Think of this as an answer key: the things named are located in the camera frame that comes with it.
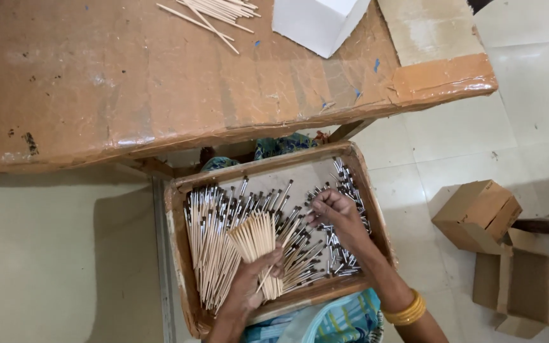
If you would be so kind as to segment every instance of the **table leg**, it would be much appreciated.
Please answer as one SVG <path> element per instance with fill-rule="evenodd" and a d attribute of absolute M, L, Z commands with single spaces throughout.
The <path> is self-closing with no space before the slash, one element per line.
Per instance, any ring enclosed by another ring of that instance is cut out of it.
<path fill-rule="evenodd" d="M 157 158 L 125 159 L 119 163 L 164 181 L 174 178 L 173 168 Z"/>
<path fill-rule="evenodd" d="M 329 137 L 329 142 L 339 142 L 341 140 L 349 140 L 363 129 L 367 128 L 371 123 L 374 123 L 376 118 L 354 121 L 352 123 L 341 125 Z"/>

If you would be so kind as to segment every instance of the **white box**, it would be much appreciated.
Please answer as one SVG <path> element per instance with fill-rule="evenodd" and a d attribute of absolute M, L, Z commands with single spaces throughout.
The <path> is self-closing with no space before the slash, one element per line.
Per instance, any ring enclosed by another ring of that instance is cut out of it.
<path fill-rule="evenodd" d="M 344 43 L 370 0 L 275 0 L 273 31 L 329 58 Z"/>

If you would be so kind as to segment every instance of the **bundle of wooden sticks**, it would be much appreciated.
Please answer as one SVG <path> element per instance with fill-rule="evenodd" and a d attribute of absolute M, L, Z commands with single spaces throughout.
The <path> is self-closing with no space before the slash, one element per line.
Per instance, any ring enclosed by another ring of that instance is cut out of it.
<path fill-rule="evenodd" d="M 302 207 L 294 207 L 291 214 L 282 218 L 289 200 L 287 192 L 293 184 L 290 180 L 285 192 L 273 189 L 268 195 L 250 193 L 245 196 L 248 178 L 243 180 L 240 195 L 235 198 L 235 188 L 230 196 L 217 185 L 194 189 L 184 203 L 186 227 L 192 254 L 196 284 L 202 304 L 207 310 L 217 310 L 226 298 L 240 260 L 255 261 L 271 252 L 276 241 L 284 249 L 285 277 L 274 279 L 265 270 L 260 276 L 265 300 L 297 288 L 311 285 L 324 277 L 325 269 L 317 270 L 322 255 L 323 240 L 310 244 L 310 232 Z"/>
<path fill-rule="evenodd" d="M 236 20 L 241 17 L 243 18 L 261 17 L 259 14 L 255 12 L 255 10 L 257 10 L 257 6 L 244 0 L 176 0 L 176 1 L 179 4 L 182 4 L 188 7 L 192 12 L 194 12 L 194 14 L 199 19 L 202 20 L 204 24 L 184 14 L 181 14 L 175 10 L 172 10 L 169 7 L 166 7 L 164 5 L 161 5 L 161 4 L 156 4 L 156 5 L 167 12 L 177 15 L 178 17 L 186 19 L 187 21 L 190 21 L 193 24 L 201 26 L 215 33 L 224 41 L 224 43 L 226 43 L 237 54 L 239 53 L 239 51 L 236 50 L 230 42 L 228 42 L 228 41 L 234 42 L 234 39 L 231 38 L 230 36 L 224 35 L 221 32 L 217 31 L 217 29 L 215 29 L 215 27 L 213 27 L 211 23 L 202 16 L 202 14 L 205 14 L 205 15 L 208 15 L 209 17 L 223 21 L 226 24 L 230 24 L 234 27 L 237 27 L 249 33 L 254 33 L 254 32 L 244 26 L 240 26 L 239 24 L 236 23 Z"/>

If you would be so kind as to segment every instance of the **bracelet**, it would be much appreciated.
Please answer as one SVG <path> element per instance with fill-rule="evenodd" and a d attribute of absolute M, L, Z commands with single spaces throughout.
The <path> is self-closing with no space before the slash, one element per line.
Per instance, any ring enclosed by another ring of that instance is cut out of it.
<path fill-rule="evenodd" d="M 427 308 L 425 307 L 423 297 L 421 297 L 416 290 L 411 289 L 411 291 L 412 294 L 414 294 L 414 300 L 412 300 L 412 303 L 407 309 L 397 313 L 387 313 L 382 311 L 385 319 L 387 319 L 387 322 L 398 326 L 410 325 L 424 315 Z"/>

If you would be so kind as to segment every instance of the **cardboard tray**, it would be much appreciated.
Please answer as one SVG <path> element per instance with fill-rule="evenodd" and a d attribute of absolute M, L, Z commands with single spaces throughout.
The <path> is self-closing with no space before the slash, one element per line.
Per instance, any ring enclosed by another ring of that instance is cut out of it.
<path fill-rule="evenodd" d="M 205 338 L 211 329 L 215 317 L 201 307 L 200 297 L 196 290 L 196 280 L 192 269 L 192 257 L 188 245 L 186 221 L 182 202 L 187 192 L 194 187 L 213 183 L 226 183 L 243 176 L 263 175 L 264 173 L 281 173 L 294 166 L 319 163 L 333 157 L 340 157 L 346 164 L 355 180 L 363 199 L 368 220 L 372 228 L 370 235 L 387 261 L 395 267 L 396 259 L 389 241 L 383 215 L 371 191 L 370 178 L 363 156 L 352 142 L 340 142 L 293 152 L 273 158 L 258 160 L 247 164 L 236 165 L 215 171 L 207 171 L 173 180 L 165 189 L 166 219 L 171 239 L 171 249 L 175 272 L 179 284 L 181 307 L 190 334 L 195 338 Z M 321 279 L 312 286 L 303 287 L 287 293 L 276 300 L 265 303 L 258 308 L 250 319 L 250 324 L 286 314 L 310 305 L 342 297 L 368 288 L 368 281 L 362 273 L 347 277 Z"/>

